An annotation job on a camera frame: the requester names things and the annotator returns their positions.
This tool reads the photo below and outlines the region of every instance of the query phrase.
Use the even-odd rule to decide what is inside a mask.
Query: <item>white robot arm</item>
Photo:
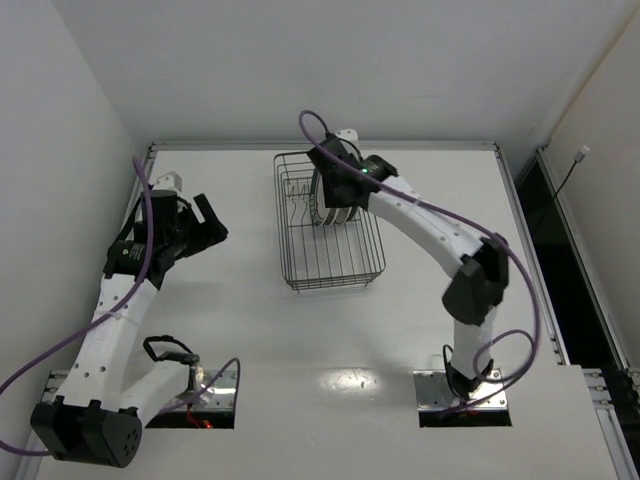
[[[362,159],[353,154],[353,146],[357,147],[355,130],[330,134],[320,145],[366,175],[418,198],[388,162],[376,155]],[[383,218],[431,255],[452,279],[443,296],[444,306],[454,319],[453,354],[446,365],[447,377],[454,393],[468,399],[493,367],[488,348],[476,359],[479,372],[474,359],[492,339],[496,307],[509,282],[506,254],[491,239],[470,233],[443,215],[418,208],[354,178],[317,148],[307,154],[322,176],[326,207],[358,206]]]
[[[137,452],[147,423],[172,398],[193,392],[200,385],[198,355],[167,351],[156,356],[151,350],[156,362],[153,369],[123,390],[138,329],[165,274],[177,260],[222,242],[228,234],[203,194],[193,199],[204,222],[198,220],[191,205],[179,196],[181,183],[177,174],[170,173],[153,186],[151,263],[138,290],[116,311],[138,274],[144,271],[149,219],[137,213],[140,202],[131,212],[108,250],[92,321],[105,314],[112,318],[86,335],[55,400],[40,402],[33,410],[31,426],[58,460],[127,466]]]

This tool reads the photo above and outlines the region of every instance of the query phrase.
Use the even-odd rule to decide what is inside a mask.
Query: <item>purple cable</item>
[[[471,228],[479,231],[480,233],[482,233],[482,234],[486,235],[487,237],[491,238],[492,240],[496,241],[498,243],[498,245],[500,246],[500,248],[502,248],[503,251],[509,256],[509,258],[511,258],[513,263],[516,265],[516,267],[520,271],[520,274],[522,275],[522,278],[524,279],[524,282],[527,285],[527,289],[529,290],[529,294],[531,295],[531,302],[532,302],[532,305],[533,305],[533,317],[534,317],[533,337],[528,332],[525,332],[524,330],[521,330],[521,329],[508,330],[508,331],[498,335],[496,338],[492,339],[491,341],[489,341],[488,343],[486,343],[485,345],[480,347],[480,349],[476,352],[476,354],[475,354],[475,356],[473,358],[473,369],[474,369],[476,375],[481,375],[481,372],[480,372],[480,370],[478,368],[478,360],[479,360],[480,356],[482,355],[482,353],[485,352],[488,348],[490,348],[495,343],[497,343],[500,340],[502,340],[502,339],[504,339],[506,337],[509,337],[511,335],[523,335],[531,343],[531,352],[529,354],[529,357],[527,358],[527,360],[525,360],[525,362],[518,369],[516,369],[511,374],[502,377],[502,379],[500,379],[500,380],[493,380],[492,378],[485,378],[484,379],[487,383],[501,383],[501,382],[503,382],[504,385],[499,390],[495,391],[491,395],[488,395],[488,396],[486,396],[484,398],[480,398],[478,400],[474,400],[473,402],[464,403],[464,404],[461,404],[461,405],[456,406],[456,407],[451,407],[451,408],[445,409],[445,410],[443,410],[442,413],[443,414],[453,413],[455,411],[460,411],[460,410],[464,410],[464,409],[467,409],[469,407],[475,406],[475,405],[477,405],[479,403],[482,403],[482,402],[488,400],[489,398],[493,397],[494,395],[506,390],[507,388],[511,387],[512,385],[514,385],[517,381],[519,381],[529,371],[529,369],[531,368],[531,365],[533,365],[533,362],[534,362],[534,360],[536,358],[536,355],[538,353],[538,348],[540,347],[540,330],[542,328],[542,322],[541,322],[541,318],[540,318],[540,308],[538,306],[538,301],[537,301],[537,298],[536,298],[536,292],[535,292],[535,287],[533,286],[533,281],[531,280],[531,277],[529,276],[524,264],[520,261],[520,259],[516,255],[516,253],[511,249],[511,247],[509,247],[509,245],[505,242],[505,240],[500,235],[492,232],[491,230],[487,229],[486,227],[480,225],[479,223],[477,223],[477,222],[475,222],[475,221],[473,221],[471,219],[468,219],[466,217],[463,217],[462,215],[458,215],[457,213],[454,213],[454,212],[451,212],[449,210],[446,210],[446,209],[444,209],[442,207],[438,207],[437,205],[433,205],[431,203],[425,202],[424,200],[417,200],[416,198],[412,197],[411,195],[408,195],[408,194],[406,194],[404,192],[396,190],[395,188],[389,187],[388,185],[385,185],[384,183],[379,182],[374,178],[371,178],[370,176],[368,176],[365,173],[361,172],[357,168],[352,167],[351,165],[348,165],[347,163],[343,162],[338,157],[336,157],[331,152],[329,152],[326,148],[324,148],[322,145],[320,145],[320,143],[317,140],[315,140],[315,138],[313,138],[313,136],[309,133],[309,131],[307,130],[307,127],[304,124],[304,117],[306,117],[307,115],[316,118],[322,124],[322,126],[323,126],[323,128],[325,130],[325,134],[329,134],[330,133],[326,122],[322,119],[322,117],[320,115],[318,115],[316,112],[314,112],[312,110],[303,110],[298,115],[298,125],[300,127],[300,130],[302,131],[302,134],[306,137],[306,139],[315,148],[317,148],[325,157],[327,157],[333,163],[335,163],[336,165],[339,165],[341,168],[345,169],[346,171],[348,171],[349,173],[354,175],[356,178],[358,178],[358,179],[360,179],[360,180],[362,180],[362,181],[364,181],[366,183],[369,183],[370,185],[373,185],[376,188],[384,190],[385,192],[390,193],[394,197],[400,198],[400,199],[405,200],[407,202],[410,202],[412,204],[417,203],[422,208],[425,208],[425,209],[430,210],[432,212],[436,212],[436,213],[438,213],[440,215],[447,216],[449,218],[452,218],[454,220],[457,220],[457,221],[459,221],[461,223],[464,223],[464,224],[470,226]]]
[[[144,206],[145,206],[146,215],[147,215],[147,244],[144,252],[144,261],[142,263],[142,268],[140,269],[140,273],[136,277],[136,280],[133,286],[131,287],[131,290],[129,290],[129,292],[127,292],[127,294],[124,297],[122,297],[122,300],[120,300],[111,310],[109,310],[109,313],[105,313],[100,318],[98,318],[95,322],[91,322],[86,327],[68,336],[57,345],[54,345],[49,350],[47,350],[46,352],[43,352],[42,354],[40,354],[39,356],[31,360],[29,363],[27,363],[25,366],[18,369],[16,373],[11,375],[2,385],[0,385],[0,395],[2,395],[5,392],[5,390],[9,388],[9,386],[13,382],[15,382],[18,378],[20,378],[26,372],[31,370],[33,367],[38,365],[40,362],[50,357],[57,351],[62,350],[64,347],[70,345],[76,340],[83,338],[89,331],[93,330],[97,326],[109,320],[111,318],[112,313],[115,313],[118,310],[120,310],[129,300],[131,300],[131,297],[133,297],[133,295],[138,291],[138,289],[144,282],[147,276],[147,272],[149,271],[149,265],[151,264],[151,254],[153,251],[153,212],[151,209],[151,190],[149,189],[149,183],[144,174],[144,167],[142,165],[142,161],[140,159],[134,158],[133,167],[136,170],[136,175],[138,176],[138,178],[140,179],[140,182],[142,183],[142,192],[144,195]],[[25,457],[44,457],[44,456],[50,455],[49,452],[37,452],[33,450],[23,450],[22,448],[16,448],[3,442],[2,440],[0,440],[0,449],[16,455],[23,455]]]

